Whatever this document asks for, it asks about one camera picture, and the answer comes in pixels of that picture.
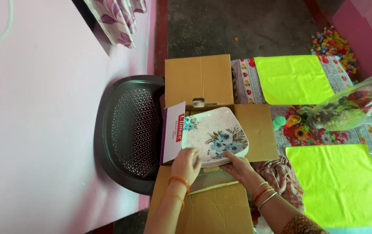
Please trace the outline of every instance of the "plastic bag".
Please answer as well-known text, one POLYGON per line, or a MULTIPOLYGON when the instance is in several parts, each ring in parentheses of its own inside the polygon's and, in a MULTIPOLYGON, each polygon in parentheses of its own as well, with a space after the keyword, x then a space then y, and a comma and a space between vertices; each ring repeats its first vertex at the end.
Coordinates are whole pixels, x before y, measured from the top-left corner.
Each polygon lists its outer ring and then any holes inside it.
POLYGON ((302 107, 306 123, 316 129, 349 130, 372 121, 372 77, 349 87, 315 107, 302 107))

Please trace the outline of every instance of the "climax logo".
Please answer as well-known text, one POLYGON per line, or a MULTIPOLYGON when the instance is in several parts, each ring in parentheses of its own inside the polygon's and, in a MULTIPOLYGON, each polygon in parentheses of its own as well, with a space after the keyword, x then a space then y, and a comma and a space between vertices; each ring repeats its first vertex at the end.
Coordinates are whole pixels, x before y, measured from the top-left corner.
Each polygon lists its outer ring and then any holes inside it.
POLYGON ((182 141, 184 120, 185 120, 185 114, 179 115, 177 132, 176 132, 176 135, 177 135, 176 142, 182 141))

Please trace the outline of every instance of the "neon green towel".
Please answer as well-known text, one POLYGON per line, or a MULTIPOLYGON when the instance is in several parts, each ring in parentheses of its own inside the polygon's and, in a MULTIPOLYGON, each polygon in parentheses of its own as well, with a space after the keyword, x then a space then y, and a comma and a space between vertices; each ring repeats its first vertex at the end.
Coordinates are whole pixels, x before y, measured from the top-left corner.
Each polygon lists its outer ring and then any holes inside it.
POLYGON ((372 226, 372 159, 366 145, 287 147, 304 189, 304 214, 324 228, 372 226))
POLYGON ((264 98, 270 105, 319 104, 333 96, 315 55, 254 59, 264 98))

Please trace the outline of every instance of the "chair backrest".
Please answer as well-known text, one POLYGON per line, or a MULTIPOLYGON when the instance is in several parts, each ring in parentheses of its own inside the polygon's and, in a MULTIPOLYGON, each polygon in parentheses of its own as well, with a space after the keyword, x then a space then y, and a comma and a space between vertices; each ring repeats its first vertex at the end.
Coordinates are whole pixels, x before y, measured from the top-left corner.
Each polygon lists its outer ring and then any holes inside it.
POLYGON ((152 194, 159 169, 163 93, 163 77, 126 77, 106 90, 98 108, 95 156, 114 181, 140 194, 152 194))

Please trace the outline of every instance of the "white floral plate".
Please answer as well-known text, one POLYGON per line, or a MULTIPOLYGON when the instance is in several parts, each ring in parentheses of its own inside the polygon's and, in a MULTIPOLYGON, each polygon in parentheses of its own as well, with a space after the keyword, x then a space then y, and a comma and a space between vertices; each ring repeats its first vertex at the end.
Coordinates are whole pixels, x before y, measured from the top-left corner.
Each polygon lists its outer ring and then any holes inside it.
POLYGON ((182 149, 197 147, 202 167, 214 167, 229 162, 225 151, 243 157, 248 153, 248 139, 232 111, 220 107, 185 117, 182 149))

